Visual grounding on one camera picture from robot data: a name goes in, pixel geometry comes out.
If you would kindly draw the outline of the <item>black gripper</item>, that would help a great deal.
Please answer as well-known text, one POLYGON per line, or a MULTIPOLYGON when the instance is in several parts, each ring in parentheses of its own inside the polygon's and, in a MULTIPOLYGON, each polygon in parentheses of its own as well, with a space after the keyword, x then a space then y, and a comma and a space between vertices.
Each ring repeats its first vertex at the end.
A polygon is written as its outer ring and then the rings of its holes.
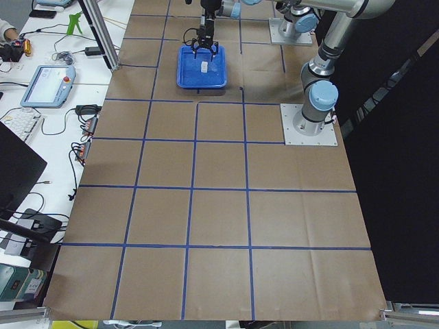
POLYGON ((208 49, 211 52, 211 61, 219 53, 219 43, 213 40, 215 31, 215 16, 202 16, 200 26, 196 30, 197 37, 193 38, 190 44, 193 58, 197 58, 198 49, 208 49))

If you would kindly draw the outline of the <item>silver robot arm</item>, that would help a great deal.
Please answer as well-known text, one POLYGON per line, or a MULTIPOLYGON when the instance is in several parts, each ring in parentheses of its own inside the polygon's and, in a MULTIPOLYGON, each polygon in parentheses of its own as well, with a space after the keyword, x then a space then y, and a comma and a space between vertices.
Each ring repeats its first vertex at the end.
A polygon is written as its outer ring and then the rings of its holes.
POLYGON ((388 11, 393 1, 279 1, 291 8, 311 7, 335 11, 336 15, 316 56, 304 65, 300 78, 304 104, 294 117, 295 129, 316 136, 326 125, 325 118, 337 102, 338 90, 329 81, 335 62, 342 54, 359 19, 373 19, 388 11))
MULTIPOLYGON (((202 15, 197 28, 192 28, 195 37, 183 38, 194 56, 201 50, 207 51, 211 58, 220 52, 219 43, 214 40, 215 20, 218 17, 238 19, 241 17, 241 5, 256 5, 258 1, 201 1, 202 15)), ((311 32, 317 27, 320 18, 316 11, 297 1, 274 1, 274 17, 268 19, 270 42, 275 45, 310 45, 311 32)))

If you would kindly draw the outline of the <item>person hand at desk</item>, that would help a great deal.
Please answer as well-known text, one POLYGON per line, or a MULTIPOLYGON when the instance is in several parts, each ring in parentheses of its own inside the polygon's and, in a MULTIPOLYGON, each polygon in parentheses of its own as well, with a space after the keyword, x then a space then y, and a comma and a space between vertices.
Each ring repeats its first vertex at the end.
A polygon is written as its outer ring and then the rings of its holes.
POLYGON ((5 41, 10 42, 10 41, 16 40, 19 37, 19 35, 18 35, 18 32, 15 28, 9 28, 9 29, 4 31, 3 37, 4 37, 5 41))

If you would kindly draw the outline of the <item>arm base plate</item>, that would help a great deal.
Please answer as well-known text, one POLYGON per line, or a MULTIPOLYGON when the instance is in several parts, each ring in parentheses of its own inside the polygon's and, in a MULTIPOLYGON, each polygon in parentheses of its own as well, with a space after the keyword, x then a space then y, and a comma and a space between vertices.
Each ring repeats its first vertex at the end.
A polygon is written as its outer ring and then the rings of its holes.
POLYGON ((328 113, 324 121, 313 123, 302 115, 302 104, 281 103, 284 143, 287 146, 337 147, 335 124, 328 113))
POLYGON ((312 46, 313 44, 310 32, 297 32, 294 23, 284 18, 270 18, 268 24, 273 45, 312 46))

